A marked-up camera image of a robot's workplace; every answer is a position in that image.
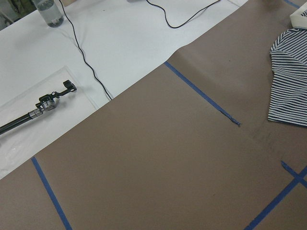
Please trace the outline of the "navy white striped polo shirt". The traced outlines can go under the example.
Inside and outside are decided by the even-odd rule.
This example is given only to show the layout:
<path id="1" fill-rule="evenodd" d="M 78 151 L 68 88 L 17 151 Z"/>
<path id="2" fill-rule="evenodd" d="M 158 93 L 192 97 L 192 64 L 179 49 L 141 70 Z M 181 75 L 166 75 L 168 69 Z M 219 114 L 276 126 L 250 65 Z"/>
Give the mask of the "navy white striped polo shirt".
<path id="1" fill-rule="evenodd" d="M 268 120 L 307 126 L 307 4 L 271 47 L 273 81 Z"/>

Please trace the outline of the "clear plastic water bottle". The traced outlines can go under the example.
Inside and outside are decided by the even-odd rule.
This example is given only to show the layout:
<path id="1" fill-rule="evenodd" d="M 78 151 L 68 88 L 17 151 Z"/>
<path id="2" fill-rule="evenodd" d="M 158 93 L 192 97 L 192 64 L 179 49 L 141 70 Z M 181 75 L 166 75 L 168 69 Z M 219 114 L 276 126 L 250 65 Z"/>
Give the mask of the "clear plastic water bottle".
<path id="1" fill-rule="evenodd" d="M 49 27 L 62 25 L 64 18 L 53 0 L 32 0 L 32 3 Z"/>

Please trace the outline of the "black tripod stick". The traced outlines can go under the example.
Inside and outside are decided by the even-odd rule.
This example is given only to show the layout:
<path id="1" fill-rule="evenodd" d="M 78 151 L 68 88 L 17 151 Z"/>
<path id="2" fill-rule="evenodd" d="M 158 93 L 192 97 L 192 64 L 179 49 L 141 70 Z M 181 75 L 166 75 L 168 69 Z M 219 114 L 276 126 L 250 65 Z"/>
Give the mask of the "black tripod stick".
<path id="1" fill-rule="evenodd" d="M 39 116 L 41 116 L 45 111 L 50 111 L 56 108 L 55 98 L 59 99 L 61 96 L 64 96 L 70 92 L 77 91 L 76 86 L 70 81 L 67 80 L 63 82 L 66 90 L 62 92 L 52 92 L 50 94 L 46 94 L 39 98 L 39 102 L 35 105 L 36 109 L 24 114 L 23 116 L 14 119 L 13 121 L 3 125 L 0 127 L 0 134 L 4 134 L 30 120 L 33 120 Z"/>

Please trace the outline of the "clear plastic bag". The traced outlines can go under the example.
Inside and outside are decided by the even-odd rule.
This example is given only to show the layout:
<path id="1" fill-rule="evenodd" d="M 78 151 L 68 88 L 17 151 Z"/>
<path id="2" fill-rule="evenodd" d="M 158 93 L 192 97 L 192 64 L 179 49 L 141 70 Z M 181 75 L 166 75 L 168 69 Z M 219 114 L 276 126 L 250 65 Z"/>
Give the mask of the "clear plastic bag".
<path id="1" fill-rule="evenodd" d="M 0 107 L 0 176 L 4 178 L 98 109 L 68 67 Z"/>

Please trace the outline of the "brown paper table cover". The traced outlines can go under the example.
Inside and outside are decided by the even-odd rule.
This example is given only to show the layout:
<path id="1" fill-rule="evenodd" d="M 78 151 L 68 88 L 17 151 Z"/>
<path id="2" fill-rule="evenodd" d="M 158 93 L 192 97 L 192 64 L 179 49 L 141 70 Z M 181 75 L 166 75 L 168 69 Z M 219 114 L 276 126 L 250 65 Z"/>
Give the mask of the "brown paper table cover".
<path id="1" fill-rule="evenodd" d="M 1 179 L 1 229 L 306 229 L 307 130 L 267 119 L 293 11 L 246 2 Z"/>

